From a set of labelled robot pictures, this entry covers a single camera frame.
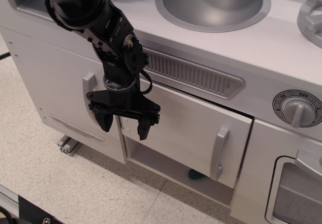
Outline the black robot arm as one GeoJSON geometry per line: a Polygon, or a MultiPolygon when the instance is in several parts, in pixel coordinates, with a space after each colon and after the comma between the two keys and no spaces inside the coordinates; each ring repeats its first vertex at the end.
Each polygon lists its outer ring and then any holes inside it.
{"type": "Polygon", "coordinates": [[[58,26],[92,44],[103,65],[105,89],[86,93],[99,126],[107,132],[114,116],[136,119],[139,138],[146,139],[160,106],[140,89],[148,56],[122,11],[111,0],[45,0],[45,6],[58,26]]]}

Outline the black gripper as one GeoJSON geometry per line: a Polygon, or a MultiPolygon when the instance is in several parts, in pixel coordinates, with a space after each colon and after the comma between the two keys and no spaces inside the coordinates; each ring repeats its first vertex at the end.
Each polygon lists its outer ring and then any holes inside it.
{"type": "Polygon", "coordinates": [[[113,123],[113,116],[124,116],[138,120],[137,132],[140,140],[145,140],[150,127],[158,124],[160,106],[146,98],[144,95],[152,90],[141,91],[140,84],[116,90],[89,91],[86,98],[90,101],[89,109],[94,113],[95,119],[101,129],[109,132],[113,123]]]}

